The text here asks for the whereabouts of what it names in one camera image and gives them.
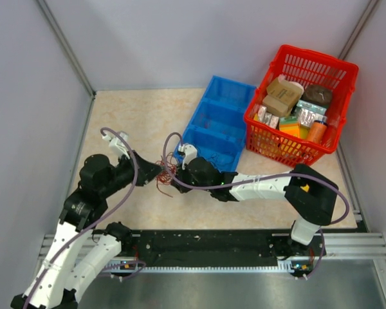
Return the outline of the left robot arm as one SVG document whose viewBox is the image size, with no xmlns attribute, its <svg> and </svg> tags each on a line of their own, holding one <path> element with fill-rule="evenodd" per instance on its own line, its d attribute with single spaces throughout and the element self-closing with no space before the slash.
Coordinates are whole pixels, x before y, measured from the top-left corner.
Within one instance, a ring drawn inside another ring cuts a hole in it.
<svg viewBox="0 0 386 309">
<path fill-rule="evenodd" d="M 138 154 L 122 155 L 113 166 L 108 157 L 88 157 L 79 175 L 76 190 L 64 202 L 53 243 L 37 277 L 23 293 L 15 296 L 11 308 L 77 308 L 84 292 L 115 256 L 130 253 L 131 230 L 111 223 L 89 254 L 77 261 L 78 254 L 107 210 L 107 198 L 135 183 L 142 187 L 157 177 L 163 167 Z"/>
</svg>

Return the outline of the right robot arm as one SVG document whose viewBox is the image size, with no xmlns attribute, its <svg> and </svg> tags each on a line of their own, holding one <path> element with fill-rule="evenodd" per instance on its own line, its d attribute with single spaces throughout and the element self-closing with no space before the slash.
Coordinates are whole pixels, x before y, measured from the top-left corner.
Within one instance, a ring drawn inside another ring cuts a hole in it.
<svg viewBox="0 0 386 309">
<path fill-rule="evenodd" d="M 186 193 L 205 187 L 218 201 L 286 200 L 298 213 L 283 247 L 272 247 L 271 253 L 289 258 L 307 251 L 314 234 L 331 224 L 338 186 L 305 164 L 277 176 L 247 175 L 218 171 L 202 157 L 179 164 L 171 185 Z"/>
</svg>

